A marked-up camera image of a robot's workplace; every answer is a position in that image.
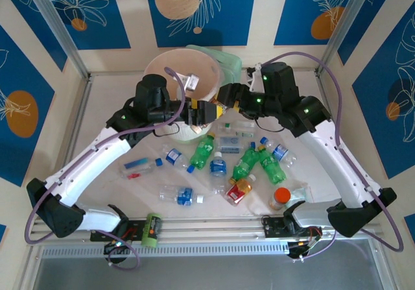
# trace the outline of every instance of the green plastic bottle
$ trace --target green plastic bottle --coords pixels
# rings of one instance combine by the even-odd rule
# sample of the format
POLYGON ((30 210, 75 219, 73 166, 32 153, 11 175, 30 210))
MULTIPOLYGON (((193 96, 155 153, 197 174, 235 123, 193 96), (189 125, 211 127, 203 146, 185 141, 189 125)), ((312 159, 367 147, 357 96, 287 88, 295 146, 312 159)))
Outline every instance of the green plastic bottle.
POLYGON ((207 134, 208 135, 200 141, 199 145, 197 145, 195 153, 192 158, 190 158, 190 164, 199 170, 207 164, 207 160, 213 151, 215 134, 213 132, 208 132, 207 134))
POLYGON ((251 142, 250 148, 246 150, 244 156, 242 156, 233 168, 233 174, 229 183, 234 185, 238 180, 246 178, 257 163, 258 158, 258 153, 255 151, 255 142, 251 142))
POLYGON ((264 168, 271 183, 275 185, 287 178, 276 158, 266 150, 264 145, 258 147, 258 154, 259 163, 262 165, 262 168, 264 168))

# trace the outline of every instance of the plastic bottle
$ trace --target plastic bottle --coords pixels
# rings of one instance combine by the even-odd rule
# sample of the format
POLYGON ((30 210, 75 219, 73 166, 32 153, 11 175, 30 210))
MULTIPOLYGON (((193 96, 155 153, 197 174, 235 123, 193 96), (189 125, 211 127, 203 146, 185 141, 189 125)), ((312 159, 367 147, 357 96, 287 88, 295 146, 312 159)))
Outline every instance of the plastic bottle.
POLYGON ((270 207, 274 210, 280 210, 288 201, 290 201, 291 193, 285 187, 278 188, 271 196, 270 207))
POLYGON ((252 183, 257 180, 255 175, 248 175, 248 177, 240 179, 226 192, 225 199, 232 205, 237 206, 246 194, 252 190, 252 183))
POLYGON ((271 183, 278 184, 284 181, 287 177, 283 169, 278 164, 278 161, 273 155, 265 149, 264 145, 258 147, 259 163, 268 175, 271 183))
POLYGON ((237 136, 222 136, 217 141, 216 150, 223 154, 239 154, 245 148, 242 139, 237 136))
POLYGON ((163 158, 166 159, 176 168, 186 169, 188 173, 192 173, 195 167, 190 165, 189 160, 177 149, 174 149, 169 144, 163 144, 161 147, 163 158))
POLYGON ((214 159, 210 162, 210 184, 216 194, 225 192, 226 187, 226 162, 221 152, 215 152, 214 159))
POLYGON ((219 123, 218 131, 223 134, 253 138, 256 133, 255 123, 249 120, 236 120, 232 123, 219 123))
POLYGON ((142 158, 134 160, 133 162, 123 163, 119 166, 121 176, 131 180, 132 178, 138 178, 146 173, 151 173, 156 167, 163 165, 161 158, 151 160, 150 158, 142 158))
POLYGON ((251 142, 250 148, 246 150, 244 156, 242 156, 237 165, 233 168, 232 178, 229 181, 230 184, 234 185, 239 179, 246 178, 257 161, 258 153, 255 151, 255 142, 251 142))
POLYGON ((213 151, 213 140, 215 139, 215 134, 213 132, 208 132, 207 134, 208 135, 197 145, 195 153, 190 158, 191 165, 195 166, 199 170, 203 169, 206 165, 206 162, 213 151))
POLYGON ((268 152, 271 152, 279 162, 288 168, 292 167, 294 162, 297 160, 297 157, 293 152, 289 151, 282 144, 279 144, 273 139, 263 137, 260 142, 265 145, 268 152))
POLYGON ((190 206, 203 203, 204 196, 196 194, 191 187, 163 185, 160 187, 160 200, 190 206))

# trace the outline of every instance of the red bottle cap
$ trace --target red bottle cap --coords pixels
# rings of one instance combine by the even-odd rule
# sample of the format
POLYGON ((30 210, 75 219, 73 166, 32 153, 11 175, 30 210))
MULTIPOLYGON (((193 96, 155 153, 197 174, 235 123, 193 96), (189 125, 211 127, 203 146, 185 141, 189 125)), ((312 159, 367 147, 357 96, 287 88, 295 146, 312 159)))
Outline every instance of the red bottle cap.
POLYGON ((274 193, 275 201, 281 204, 286 204, 288 201, 290 201, 290 198, 291 198, 291 193, 285 187, 280 187, 274 193))

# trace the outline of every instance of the blue bottle cap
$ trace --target blue bottle cap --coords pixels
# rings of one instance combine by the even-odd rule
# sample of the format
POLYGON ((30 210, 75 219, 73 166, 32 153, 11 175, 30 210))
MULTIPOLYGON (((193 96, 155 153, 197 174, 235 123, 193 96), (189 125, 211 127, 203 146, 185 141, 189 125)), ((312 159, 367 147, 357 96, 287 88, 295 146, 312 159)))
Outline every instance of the blue bottle cap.
POLYGON ((188 173, 192 173, 194 170, 195 170, 194 165, 190 165, 190 166, 187 168, 187 172, 188 172, 188 173))

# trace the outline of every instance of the green container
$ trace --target green container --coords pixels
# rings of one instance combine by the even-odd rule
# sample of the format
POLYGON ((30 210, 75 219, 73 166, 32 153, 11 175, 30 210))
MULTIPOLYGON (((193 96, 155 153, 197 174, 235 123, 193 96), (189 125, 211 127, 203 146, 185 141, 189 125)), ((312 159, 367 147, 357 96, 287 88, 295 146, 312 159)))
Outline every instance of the green container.
POLYGON ((161 215, 157 213, 148 214, 143 229, 143 238, 141 239, 141 245, 144 247, 156 248, 160 229, 161 215))
POLYGON ((246 178, 257 161, 258 153, 255 151, 255 142, 251 142, 250 148, 246 150, 244 156, 242 156, 237 165, 233 168, 230 184, 234 184, 238 180, 246 178))
POLYGON ((207 164, 210 154, 213 152, 213 140, 215 134, 208 132, 208 135, 197 145, 195 154, 190 158, 190 164, 201 170, 207 164))
POLYGON ((206 53, 218 61, 220 68, 222 68, 224 73, 224 81, 222 82, 222 86, 241 81, 242 60, 238 56, 205 47, 199 47, 198 45, 187 45, 186 48, 206 53))
POLYGON ((262 165, 262 168, 264 168, 271 183, 275 185, 287 178, 276 158, 265 149, 264 145, 258 147, 258 154, 259 163, 262 165))

